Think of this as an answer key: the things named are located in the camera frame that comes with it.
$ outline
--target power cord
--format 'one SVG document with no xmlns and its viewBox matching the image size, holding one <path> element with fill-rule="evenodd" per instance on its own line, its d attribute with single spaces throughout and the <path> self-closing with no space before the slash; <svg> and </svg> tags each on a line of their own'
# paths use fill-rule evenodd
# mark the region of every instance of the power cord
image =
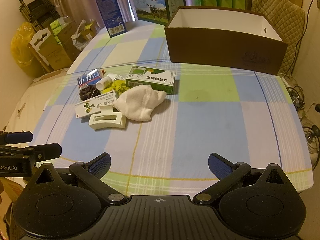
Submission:
<svg viewBox="0 0 320 240">
<path fill-rule="evenodd" d="M 295 50 L 295 52 L 294 52 L 294 58 L 293 58 L 293 61 L 292 61 L 291 65 L 290 65 L 290 67 L 289 67 L 288 70 L 286 71 L 286 74 L 288 74 L 288 72 L 290 71 L 290 69 L 291 69 L 292 67 L 293 67 L 293 69 L 294 69 L 295 63 L 296 63 L 296 61 L 297 61 L 296 59 L 298 58 L 298 55 L 297 55 L 298 44 L 299 44 L 299 43 L 301 44 L 302 38 L 303 38 L 303 36 L 306 34 L 307 27 L 308 27 L 308 20 L 309 20 L 309 11 L 310 11 L 310 8 L 311 8 L 311 5 L 312 5 L 312 2 L 313 2 L 313 1 L 314 1 L 314 0 L 311 0 L 311 3 L 310 3 L 310 5 L 309 5 L 309 9 L 308 9 L 308 13 L 307 13 L 306 28 L 305 28 L 305 30 L 304 30 L 301 38 L 298 40 L 298 42 L 297 42 L 297 44 L 296 44 L 296 50 Z"/>
</svg>

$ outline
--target wall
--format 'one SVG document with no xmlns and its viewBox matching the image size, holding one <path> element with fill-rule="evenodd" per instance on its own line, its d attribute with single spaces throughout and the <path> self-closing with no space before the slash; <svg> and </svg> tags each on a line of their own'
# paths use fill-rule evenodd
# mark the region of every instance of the wall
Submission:
<svg viewBox="0 0 320 240">
<path fill-rule="evenodd" d="M 33 0 L 24 0 L 26 4 Z M 0 0 L 0 130 L 6 125 L 17 102 L 31 84 L 29 78 L 16 64 L 10 53 L 10 43 L 17 28 L 25 21 L 19 11 L 18 0 Z"/>
<path fill-rule="evenodd" d="M 303 0 L 306 20 L 310 2 L 311 0 Z M 293 71 L 298 85 L 303 88 L 307 109 L 313 102 L 320 103 L 320 9 L 316 4 L 317 0 L 314 0 L 309 12 L 308 28 Z M 320 127 L 320 113 L 314 107 L 310 109 L 308 119 Z"/>
</svg>

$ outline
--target white cloth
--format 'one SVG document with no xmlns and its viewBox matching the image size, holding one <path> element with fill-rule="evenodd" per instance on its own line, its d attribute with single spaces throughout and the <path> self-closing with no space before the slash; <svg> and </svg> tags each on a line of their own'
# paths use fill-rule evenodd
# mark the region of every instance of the white cloth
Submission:
<svg viewBox="0 0 320 240">
<path fill-rule="evenodd" d="M 163 102 L 166 95 L 164 91 L 153 90 L 150 85 L 140 85 L 121 94 L 113 106 L 128 119 L 149 121 L 153 109 Z"/>
</svg>

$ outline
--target tablecloth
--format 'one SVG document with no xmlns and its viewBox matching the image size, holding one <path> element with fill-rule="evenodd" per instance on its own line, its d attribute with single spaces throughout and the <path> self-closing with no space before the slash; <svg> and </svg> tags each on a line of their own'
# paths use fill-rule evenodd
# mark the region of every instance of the tablecloth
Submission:
<svg viewBox="0 0 320 240">
<path fill-rule="evenodd" d="M 59 143 L 63 152 L 52 160 L 55 167 L 109 152 L 111 169 L 101 180 L 121 193 L 192 197 L 218 180 L 208 168 L 216 152 L 253 168 L 278 163 L 297 191 L 313 185 L 303 130 L 278 76 L 172 63 L 164 26 L 138 21 L 128 29 L 111 39 L 101 30 L 44 110 L 31 144 Z M 76 119 L 78 76 L 95 68 L 126 74 L 132 65 L 176 72 L 175 93 L 151 121 L 94 131 L 88 119 Z"/>
</svg>

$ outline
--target open shoe box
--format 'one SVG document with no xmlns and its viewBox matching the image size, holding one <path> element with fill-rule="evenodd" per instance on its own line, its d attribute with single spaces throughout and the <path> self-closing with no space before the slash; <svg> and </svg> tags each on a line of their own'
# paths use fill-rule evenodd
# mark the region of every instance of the open shoe box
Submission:
<svg viewBox="0 0 320 240">
<path fill-rule="evenodd" d="M 170 60 L 277 75 L 288 44 L 260 13 L 181 6 L 165 27 Z"/>
</svg>

